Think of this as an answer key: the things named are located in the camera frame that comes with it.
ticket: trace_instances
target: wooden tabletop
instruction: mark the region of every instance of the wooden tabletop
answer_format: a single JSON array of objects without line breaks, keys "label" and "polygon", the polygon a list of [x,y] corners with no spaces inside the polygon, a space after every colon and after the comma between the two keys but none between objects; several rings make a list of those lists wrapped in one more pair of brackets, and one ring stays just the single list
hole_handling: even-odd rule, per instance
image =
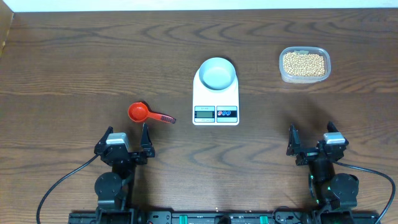
[{"label": "wooden tabletop", "polygon": [[[290,46],[328,51],[321,83],[280,77]],[[398,181],[398,9],[18,13],[0,59],[0,223],[35,223],[43,194],[85,163],[113,126],[139,149],[128,106],[146,101],[175,124],[148,121],[156,158],[139,167],[133,201],[174,210],[273,210],[314,205],[308,167],[285,155],[289,124],[314,146],[334,121],[350,144],[341,162]],[[240,124],[192,124],[192,81],[226,57],[239,78]],[[391,185],[359,178],[356,210],[381,212]],[[99,159],[62,182],[42,223],[94,210]],[[383,223],[398,222],[394,202]]]}]

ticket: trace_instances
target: plastic container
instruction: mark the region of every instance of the plastic container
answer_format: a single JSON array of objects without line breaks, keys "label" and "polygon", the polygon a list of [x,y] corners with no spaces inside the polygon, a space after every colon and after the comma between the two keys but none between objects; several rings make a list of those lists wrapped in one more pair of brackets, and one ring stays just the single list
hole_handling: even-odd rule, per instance
[{"label": "plastic container", "polygon": [[[303,77],[303,76],[296,76],[288,74],[284,69],[284,55],[289,52],[295,51],[307,51],[308,54],[317,54],[323,57],[324,66],[325,66],[325,74],[320,77]],[[328,52],[319,47],[288,47],[280,53],[279,56],[279,70],[280,74],[282,75],[283,81],[287,83],[315,83],[325,80],[329,77],[331,72],[331,63],[330,63],[330,56]]]}]

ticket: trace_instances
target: white digital scale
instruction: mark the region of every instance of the white digital scale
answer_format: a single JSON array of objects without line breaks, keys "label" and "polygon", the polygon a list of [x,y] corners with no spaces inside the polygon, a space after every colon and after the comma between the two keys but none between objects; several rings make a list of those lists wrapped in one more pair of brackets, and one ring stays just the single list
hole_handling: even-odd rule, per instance
[{"label": "white digital scale", "polygon": [[239,124],[239,90],[236,71],[224,58],[203,62],[193,78],[194,125]]}]

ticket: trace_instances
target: white backdrop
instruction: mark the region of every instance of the white backdrop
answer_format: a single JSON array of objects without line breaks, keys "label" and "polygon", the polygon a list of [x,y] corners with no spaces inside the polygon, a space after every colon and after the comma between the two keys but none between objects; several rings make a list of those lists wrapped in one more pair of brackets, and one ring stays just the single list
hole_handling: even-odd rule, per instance
[{"label": "white backdrop", "polygon": [[14,12],[398,7],[398,0],[3,0]]}]

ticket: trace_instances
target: red scoop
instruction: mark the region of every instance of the red scoop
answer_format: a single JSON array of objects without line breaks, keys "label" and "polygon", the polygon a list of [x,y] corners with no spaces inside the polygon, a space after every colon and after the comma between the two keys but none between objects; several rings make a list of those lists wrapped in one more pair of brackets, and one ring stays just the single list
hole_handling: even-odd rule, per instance
[{"label": "red scoop", "polygon": [[148,107],[141,102],[133,103],[132,105],[130,105],[129,110],[127,112],[129,114],[130,119],[132,119],[134,122],[137,123],[142,123],[147,118],[153,118],[158,121],[163,121],[166,123],[172,123],[172,124],[175,123],[175,119],[170,116],[150,112],[148,110]]}]

